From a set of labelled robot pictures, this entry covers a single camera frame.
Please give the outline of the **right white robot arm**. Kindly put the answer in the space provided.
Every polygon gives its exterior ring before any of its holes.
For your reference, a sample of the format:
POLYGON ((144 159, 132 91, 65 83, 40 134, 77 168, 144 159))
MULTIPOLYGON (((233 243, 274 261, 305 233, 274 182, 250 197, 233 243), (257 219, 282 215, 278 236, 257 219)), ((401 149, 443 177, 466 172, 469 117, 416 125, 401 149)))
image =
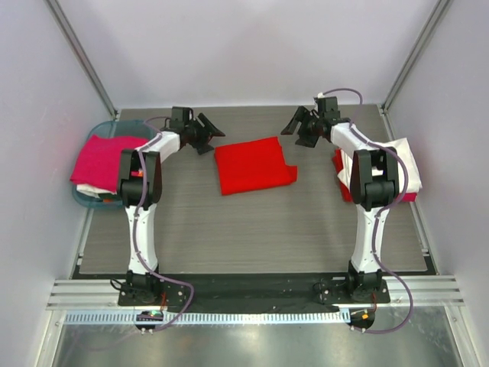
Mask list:
POLYGON ((384 225, 390 208, 406 193, 399 171, 407 174, 407 170, 395 148, 372 141, 350 118, 341 117, 335 96, 320 93, 314 101, 314 109, 299 106, 281 134, 297 133, 296 144, 306 148, 314 148, 324 138, 352 159, 350 195, 358 214, 355 249, 345 280, 339 285, 319 284, 320 299, 326 301, 329 291, 355 303, 372 302, 384 289, 380 257, 384 225))

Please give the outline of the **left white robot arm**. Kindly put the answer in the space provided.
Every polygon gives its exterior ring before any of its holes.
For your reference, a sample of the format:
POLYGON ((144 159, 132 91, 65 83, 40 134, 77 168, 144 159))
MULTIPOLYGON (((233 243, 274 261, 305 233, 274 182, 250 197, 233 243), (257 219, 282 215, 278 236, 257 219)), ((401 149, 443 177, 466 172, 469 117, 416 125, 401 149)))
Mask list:
POLYGON ((154 218, 163 193, 162 163, 186 145, 200 155, 213 150, 210 141, 225 133, 202 113, 190 107, 173 107, 164 126, 155 128, 149 118, 143 125, 155 131, 154 137, 136 148, 122 151, 119 161, 117 194, 128 219, 131 255, 125 281, 118 286, 120 306, 155 304, 164 295, 154 244, 154 218))

